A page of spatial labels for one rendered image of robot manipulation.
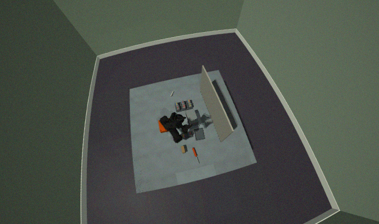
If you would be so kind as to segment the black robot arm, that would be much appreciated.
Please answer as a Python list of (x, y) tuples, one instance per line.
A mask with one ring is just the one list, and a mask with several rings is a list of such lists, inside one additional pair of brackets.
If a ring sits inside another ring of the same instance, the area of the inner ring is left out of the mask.
[(182, 136), (179, 135), (179, 132), (177, 131), (177, 129), (173, 130), (172, 128), (170, 128), (170, 122), (171, 122), (171, 120), (168, 119), (166, 116), (163, 116), (160, 119), (160, 123), (163, 125), (165, 130), (169, 131), (173, 137), (174, 142), (178, 143), (179, 141), (182, 140)]

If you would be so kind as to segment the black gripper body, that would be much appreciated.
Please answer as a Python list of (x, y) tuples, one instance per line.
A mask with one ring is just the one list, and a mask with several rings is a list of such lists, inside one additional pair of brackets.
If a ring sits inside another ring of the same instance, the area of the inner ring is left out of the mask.
[(170, 116), (170, 120), (171, 120), (171, 122), (170, 122), (170, 128), (172, 128), (173, 130), (175, 130), (176, 128), (178, 128), (178, 129), (181, 128), (182, 129), (181, 131), (184, 134), (187, 134), (187, 132), (184, 131), (185, 125), (182, 125), (180, 121), (179, 122), (175, 122), (174, 121), (175, 115), (176, 115), (176, 112), (172, 113), (171, 116)]

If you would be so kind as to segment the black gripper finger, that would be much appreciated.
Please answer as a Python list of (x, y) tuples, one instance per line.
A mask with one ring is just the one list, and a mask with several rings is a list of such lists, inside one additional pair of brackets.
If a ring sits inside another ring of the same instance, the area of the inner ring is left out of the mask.
[(186, 117), (183, 117), (183, 116), (179, 116), (178, 114), (175, 115), (175, 118), (174, 118), (174, 121), (175, 122), (179, 122), (181, 120), (184, 120)]
[(192, 127), (192, 125), (185, 125), (185, 129), (184, 129), (184, 131), (187, 132), (187, 130), (188, 130), (190, 127)]

